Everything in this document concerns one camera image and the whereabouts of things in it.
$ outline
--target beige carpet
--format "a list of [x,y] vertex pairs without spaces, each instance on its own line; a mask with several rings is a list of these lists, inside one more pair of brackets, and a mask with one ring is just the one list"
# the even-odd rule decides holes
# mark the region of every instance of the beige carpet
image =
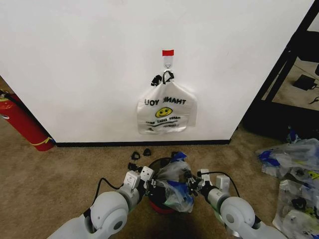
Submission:
[[[5,120],[0,119],[0,231],[3,239],[46,238],[92,203],[97,182],[106,177],[120,185],[133,151],[145,147],[53,148],[38,152]],[[256,214],[267,224],[275,215],[279,181],[261,172],[256,149],[279,142],[246,132],[241,127],[230,145],[150,147],[151,157],[140,165],[183,151],[194,172],[199,168],[225,171]],[[101,191],[111,190],[103,184]],[[148,198],[130,214],[114,239],[225,239],[227,235],[202,196],[190,214],[159,215]]]

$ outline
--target red fire extinguisher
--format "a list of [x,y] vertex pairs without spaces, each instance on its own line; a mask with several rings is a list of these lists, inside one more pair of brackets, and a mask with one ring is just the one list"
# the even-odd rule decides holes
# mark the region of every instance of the red fire extinguisher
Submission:
[[0,116],[6,119],[37,150],[47,151],[54,146],[52,139],[30,115],[16,94],[0,91]]

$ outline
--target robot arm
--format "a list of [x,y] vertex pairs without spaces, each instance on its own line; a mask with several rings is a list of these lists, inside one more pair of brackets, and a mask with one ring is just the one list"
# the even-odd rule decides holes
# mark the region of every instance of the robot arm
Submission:
[[[119,232],[126,224],[128,213],[148,192],[154,175],[148,167],[131,164],[129,168],[132,170],[126,173],[119,190],[100,194],[88,210],[66,222],[49,239],[105,239]],[[285,239],[278,230],[261,222],[247,201],[230,197],[229,177],[217,176],[213,186],[207,169],[202,169],[198,176],[201,177],[198,180],[189,178],[189,188],[205,197],[228,232],[244,239]]]
[[213,186],[207,169],[201,169],[198,175],[202,178],[200,193],[230,234],[243,239],[286,239],[280,231],[260,221],[247,201],[230,197],[230,179],[227,176],[217,176],[216,186]]
[[116,192],[100,194],[93,205],[55,231],[49,239],[107,239],[126,224],[128,213],[141,201],[154,171],[148,167],[126,173]]

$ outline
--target crumpled plastic bag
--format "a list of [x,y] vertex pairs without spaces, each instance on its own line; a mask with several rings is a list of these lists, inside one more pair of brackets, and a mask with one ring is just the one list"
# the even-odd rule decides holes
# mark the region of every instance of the crumpled plastic bag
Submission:
[[166,201],[164,205],[178,211],[190,213],[194,199],[188,193],[188,186],[184,177],[190,171],[190,166],[184,161],[186,155],[178,152],[170,163],[161,168],[156,174],[156,185],[165,188]]
[[165,187],[164,205],[181,213],[190,213],[193,210],[194,199],[188,194],[185,183],[157,180],[157,185]]
[[299,169],[300,175],[305,175],[301,181],[319,184],[314,181],[319,178],[319,141],[315,138],[261,149],[256,154],[263,163],[264,173],[282,178],[287,173],[296,174],[296,169]]
[[289,239],[319,239],[318,200],[318,189],[282,181],[274,226]]
[[302,139],[296,143],[287,143],[267,150],[258,150],[262,161],[284,168],[301,167],[319,170],[319,141],[315,138]]

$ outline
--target smiley face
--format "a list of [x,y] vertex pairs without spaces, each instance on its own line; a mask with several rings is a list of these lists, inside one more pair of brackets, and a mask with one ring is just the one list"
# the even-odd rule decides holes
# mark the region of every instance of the smiley face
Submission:
[[163,107],[159,111],[156,112],[155,116],[157,118],[161,118],[161,117],[165,117],[165,116],[170,115],[172,112],[173,112],[173,110],[171,108]]

